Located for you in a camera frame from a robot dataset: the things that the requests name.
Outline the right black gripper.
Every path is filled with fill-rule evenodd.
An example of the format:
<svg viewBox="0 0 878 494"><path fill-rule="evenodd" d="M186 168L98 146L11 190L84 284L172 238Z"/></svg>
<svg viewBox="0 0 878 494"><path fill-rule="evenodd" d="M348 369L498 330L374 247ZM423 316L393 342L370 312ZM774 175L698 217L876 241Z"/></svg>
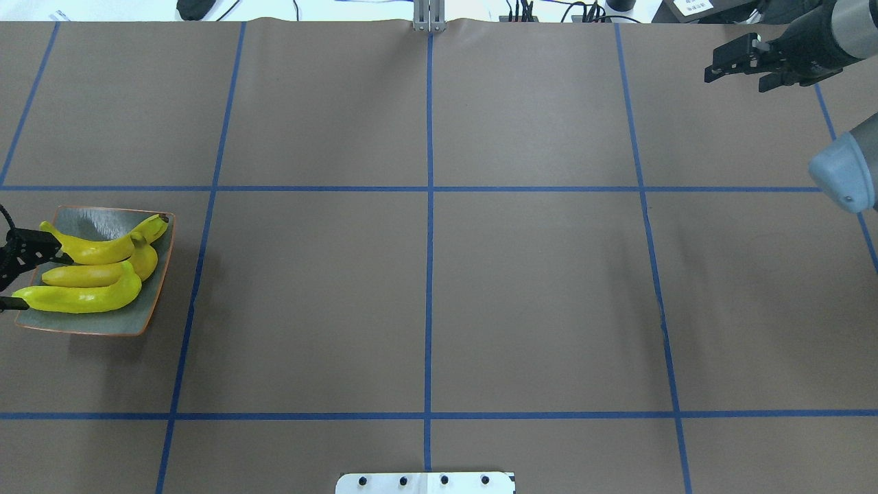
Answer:
<svg viewBox="0 0 878 494"><path fill-rule="evenodd" d="M800 16L787 26L772 46L756 32L749 32L716 47L711 64L704 69L704 81L709 84L733 74L762 74L758 92L768 93L781 87L809 87L824 80L824 75L808 76L798 73L828 73L846 66L846 53L838 46L832 34L833 5L821 5ZM778 54L789 70L776 70Z"/></svg>

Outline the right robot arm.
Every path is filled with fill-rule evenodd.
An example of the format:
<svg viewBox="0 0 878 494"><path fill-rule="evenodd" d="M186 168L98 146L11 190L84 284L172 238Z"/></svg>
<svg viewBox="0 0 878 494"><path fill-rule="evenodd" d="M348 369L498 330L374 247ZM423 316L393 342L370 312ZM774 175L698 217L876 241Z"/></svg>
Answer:
<svg viewBox="0 0 878 494"><path fill-rule="evenodd" d="M704 81L758 75L760 93L823 84L836 137L809 160L816 186L853 213L876 209L876 3L818 1L776 38L746 32L716 47Z"/></svg>

